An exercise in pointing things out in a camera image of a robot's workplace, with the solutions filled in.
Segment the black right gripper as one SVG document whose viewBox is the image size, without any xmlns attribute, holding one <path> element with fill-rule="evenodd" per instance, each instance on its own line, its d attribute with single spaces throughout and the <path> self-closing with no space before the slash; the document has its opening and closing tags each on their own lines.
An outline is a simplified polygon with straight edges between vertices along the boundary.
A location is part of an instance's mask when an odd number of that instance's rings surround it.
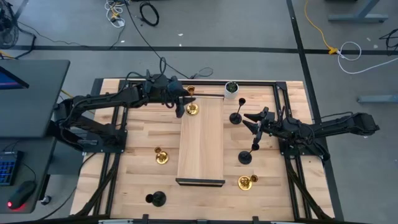
<svg viewBox="0 0 398 224">
<path fill-rule="evenodd" d="M 255 143 L 259 144 L 262 134 L 267 133 L 269 136 L 272 136 L 273 130 L 278 127 L 282 118 L 280 114 L 277 115 L 277 120 L 275 120 L 275 113 L 270 112 L 268 107 L 264 107 L 264 109 L 257 114 L 244 114 L 247 119 L 250 119 L 252 123 L 246 120 L 243 120 L 243 124 L 250 130 L 252 134 L 255 134 Z"/>
</svg>

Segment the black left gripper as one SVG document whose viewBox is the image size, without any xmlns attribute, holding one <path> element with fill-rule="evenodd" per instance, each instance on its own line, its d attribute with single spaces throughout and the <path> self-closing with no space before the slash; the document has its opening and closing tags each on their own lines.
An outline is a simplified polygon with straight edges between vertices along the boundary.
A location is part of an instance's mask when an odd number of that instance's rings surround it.
<svg viewBox="0 0 398 224">
<path fill-rule="evenodd" d="M 186 98 L 189 92 L 184 89 L 182 83 L 176 76 L 167 78 L 163 73 L 151 74 L 146 70 L 144 91 L 149 96 L 149 101 L 154 103 L 158 99 L 167 108 L 176 106 L 177 118 L 184 114 L 184 105 L 193 103 L 196 98 Z"/>
</svg>

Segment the gold candle stick holder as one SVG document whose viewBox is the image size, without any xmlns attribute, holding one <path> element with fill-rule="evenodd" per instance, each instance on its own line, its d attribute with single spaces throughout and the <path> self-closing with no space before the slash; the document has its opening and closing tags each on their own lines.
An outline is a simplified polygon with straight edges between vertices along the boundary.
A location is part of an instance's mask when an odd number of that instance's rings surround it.
<svg viewBox="0 0 398 224">
<path fill-rule="evenodd" d="M 192 85 L 190 85 L 190 86 L 187 87 L 187 91 L 188 91 L 188 93 L 189 93 L 189 95 L 190 95 L 190 98 L 193 99 L 193 95 L 194 95 L 194 93 L 195 93 L 195 87 L 192 86 Z M 197 104 L 194 104 L 193 102 L 190 102 L 190 103 L 187 105 L 187 107 L 186 107 L 186 109 L 185 109 L 185 112 L 186 112 L 188 115 L 191 115 L 191 116 L 194 116 L 194 115 L 198 114 L 198 105 L 197 105 Z"/>
<path fill-rule="evenodd" d="M 250 190 L 253 183 L 257 182 L 258 180 L 259 178 L 257 175 L 243 175 L 238 179 L 238 187 L 244 191 Z"/>
<path fill-rule="evenodd" d="M 155 159 L 158 164 L 165 164 L 168 162 L 169 155 L 165 151 L 163 151 L 160 147 L 156 147 L 154 151 L 156 153 Z"/>
</svg>

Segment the black candle stick holder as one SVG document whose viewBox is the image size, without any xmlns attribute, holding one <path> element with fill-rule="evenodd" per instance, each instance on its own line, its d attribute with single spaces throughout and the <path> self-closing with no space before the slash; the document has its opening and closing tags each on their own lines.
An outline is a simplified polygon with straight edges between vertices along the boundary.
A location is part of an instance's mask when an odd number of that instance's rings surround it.
<svg viewBox="0 0 398 224">
<path fill-rule="evenodd" d="M 241 152 L 238 154 L 238 160 L 239 160 L 239 162 L 240 162 L 241 164 L 244 164 L 244 165 L 250 164 L 251 161 L 252 161 L 252 155 L 251 155 L 251 153 L 252 153 L 253 151 L 257 151 L 257 150 L 259 150 L 259 145 L 258 145 L 257 143 L 253 143 L 252 146 L 251 146 L 251 150 L 250 150 L 250 151 L 241 151 Z"/>
<path fill-rule="evenodd" d="M 237 110 L 237 112 L 235 113 L 231 113 L 229 116 L 229 121 L 232 124 L 240 124 L 242 122 L 242 116 L 239 114 L 241 107 L 246 103 L 246 99 L 245 98 L 240 98 L 239 99 L 239 108 Z"/>
<path fill-rule="evenodd" d="M 147 203 L 153 204 L 155 207 L 161 207 L 166 203 L 166 194 L 162 191 L 156 191 L 153 194 L 147 194 L 145 198 Z"/>
</svg>

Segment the white pot with green plant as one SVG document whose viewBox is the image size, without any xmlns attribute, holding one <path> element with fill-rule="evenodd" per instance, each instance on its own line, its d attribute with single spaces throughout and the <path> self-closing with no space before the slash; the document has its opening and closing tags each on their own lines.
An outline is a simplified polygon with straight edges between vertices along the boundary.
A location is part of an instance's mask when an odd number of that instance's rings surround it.
<svg viewBox="0 0 398 224">
<path fill-rule="evenodd" d="M 239 91 L 239 85 L 236 82 L 234 81 L 227 82 L 226 85 L 224 86 L 224 97 L 226 99 L 233 100 L 236 98 L 238 91 Z"/>
</svg>

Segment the wooden riser shelf black legs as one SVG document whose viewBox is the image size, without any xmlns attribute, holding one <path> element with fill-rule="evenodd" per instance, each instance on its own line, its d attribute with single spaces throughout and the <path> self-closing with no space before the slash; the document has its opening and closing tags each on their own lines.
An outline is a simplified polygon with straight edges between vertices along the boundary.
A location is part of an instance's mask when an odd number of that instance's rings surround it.
<svg viewBox="0 0 398 224">
<path fill-rule="evenodd" d="M 182 116 L 176 182 L 179 185 L 222 187 L 224 180 L 223 102 L 201 96 L 193 102 L 198 114 Z"/>
</svg>

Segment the grey desk foot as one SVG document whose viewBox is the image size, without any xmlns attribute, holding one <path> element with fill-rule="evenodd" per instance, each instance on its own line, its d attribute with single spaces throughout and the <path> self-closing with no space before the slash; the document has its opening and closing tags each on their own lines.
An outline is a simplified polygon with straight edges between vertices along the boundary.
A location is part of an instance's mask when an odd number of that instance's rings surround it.
<svg viewBox="0 0 398 224">
<path fill-rule="evenodd" d="M 359 96 L 358 103 L 398 103 L 398 95 Z"/>
<path fill-rule="evenodd" d="M 353 23 L 383 23 L 388 20 L 387 14 L 371 14 L 372 9 L 380 0 L 367 0 L 367 3 L 354 14 L 330 14 L 329 22 L 353 22 Z"/>
</svg>

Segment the dark grey desk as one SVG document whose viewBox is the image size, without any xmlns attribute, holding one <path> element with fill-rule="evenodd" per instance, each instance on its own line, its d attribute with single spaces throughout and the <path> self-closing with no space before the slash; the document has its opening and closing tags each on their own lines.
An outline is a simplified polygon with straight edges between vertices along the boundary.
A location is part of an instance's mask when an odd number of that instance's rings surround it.
<svg viewBox="0 0 398 224">
<path fill-rule="evenodd" d="M 35 209 L 57 143 L 47 131 L 69 66 L 69 60 L 0 60 L 0 67 L 29 85 L 0 90 L 0 152 L 22 153 L 14 183 L 0 186 L 0 214 Z M 35 182 L 34 192 L 21 207 L 9 209 L 9 198 L 28 180 Z"/>
</svg>

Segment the computer monitor on desk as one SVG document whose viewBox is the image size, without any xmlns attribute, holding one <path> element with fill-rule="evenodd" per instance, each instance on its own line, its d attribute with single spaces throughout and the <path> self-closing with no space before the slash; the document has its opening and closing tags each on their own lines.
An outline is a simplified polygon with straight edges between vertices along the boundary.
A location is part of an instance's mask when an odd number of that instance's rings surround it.
<svg viewBox="0 0 398 224">
<path fill-rule="evenodd" d="M 28 83 L 5 68 L 0 67 L 0 90 L 24 89 L 28 87 Z"/>
</svg>

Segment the black floor fan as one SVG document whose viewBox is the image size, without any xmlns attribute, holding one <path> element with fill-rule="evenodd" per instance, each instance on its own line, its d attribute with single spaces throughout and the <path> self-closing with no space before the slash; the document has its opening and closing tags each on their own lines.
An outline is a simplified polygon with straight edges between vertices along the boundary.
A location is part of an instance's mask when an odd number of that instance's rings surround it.
<svg viewBox="0 0 398 224">
<path fill-rule="evenodd" d="M 19 38 L 17 20 L 11 6 L 6 0 L 0 0 L 0 49 L 12 48 Z"/>
</svg>

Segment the black backlit keyboard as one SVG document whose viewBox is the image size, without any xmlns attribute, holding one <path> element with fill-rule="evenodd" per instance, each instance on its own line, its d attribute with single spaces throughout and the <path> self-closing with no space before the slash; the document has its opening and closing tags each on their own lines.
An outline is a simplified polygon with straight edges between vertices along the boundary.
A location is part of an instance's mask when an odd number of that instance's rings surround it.
<svg viewBox="0 0 398 224">
<path fill-rule="evenodd" d="M 13 185 L 23 155 L 21 151 L 0 152 L 0 186 Z"/>
</svg>

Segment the black computer mouse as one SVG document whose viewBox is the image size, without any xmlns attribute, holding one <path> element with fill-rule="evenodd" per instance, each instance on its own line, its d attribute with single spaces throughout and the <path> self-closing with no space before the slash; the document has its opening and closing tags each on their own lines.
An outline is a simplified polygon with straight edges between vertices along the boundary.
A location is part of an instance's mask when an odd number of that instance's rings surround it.
<svg viewBox="0 0 398 224">
<path fill-rule="evenodd" d="M 36 183 L 33 180 L 23 182 L 7 201 L 7 207 L 10 210 L 17 210 L 26 203 L 29 197 L 34 193 Z"/>
</svg>

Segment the black aluminium table frame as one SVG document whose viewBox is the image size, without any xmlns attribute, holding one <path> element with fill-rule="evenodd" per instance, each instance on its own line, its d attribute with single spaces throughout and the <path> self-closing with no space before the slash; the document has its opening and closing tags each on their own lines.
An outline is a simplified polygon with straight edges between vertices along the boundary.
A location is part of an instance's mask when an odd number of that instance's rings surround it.
<svg viewBox="0 0 398 224">
<path fill-rule="evenodd" d="M 136 224 L 147 219 L 155 223 L 270 223 L 293 222 L 294 218 L 317 218 L 308 202 L 303 202 L 299 190 L 290 198 L 293 183 L 288 180 L 285 159 L 280 153 L 278 140 L 263 135 L 260 150 L 252 153 L 249 165 L 238 162 L 240 151 L 249 150 L 253 136 L 243 125 L 233 125 L 229 115 L 236 111 L 238 99 L 245 98 L 241 113 L 257 113 L 264 106 L 276 111 L 276 100 L 281 105 L 290 103 L 291 112 L 304 123 L 311 123 L 307 98 L 302 82 L 237 81 L 238 96 L 223 101 L 224 179 L 222 187 L 182 186 L 176 183 L 181 119 L 174 110 L 160 104 L 151 104 L 128 111 L 127 146 L 119 159 L 116 183 L 106 187 L 99 212 L 110 218 L 130 219 L 125 223 Z M 98 110 L 95 120 L 100 123 L 113 121 L 120 124 L 123 109 Z M 160 165 L 155 161 L 156 147 L 169 154 L 169 161 Z M 70 214 L 79 212 L 93 195 L 100 180 L 102 168 L 110 169 L 114 156 L 105 159 L 99 153 L 92 157 L 78 179 Z M 291 163 L 299 176 L 304 177 L 308 191 L 322 210 L 334 217 L 323 164 L 316 156 L 300 156 Z M 238 187 L 238 178 L 257 175 L 258 182 L 250 190 Z M 156 191 L 167 196 L 165 205 L 155 207 L 145 197 Z"/>
</svg>

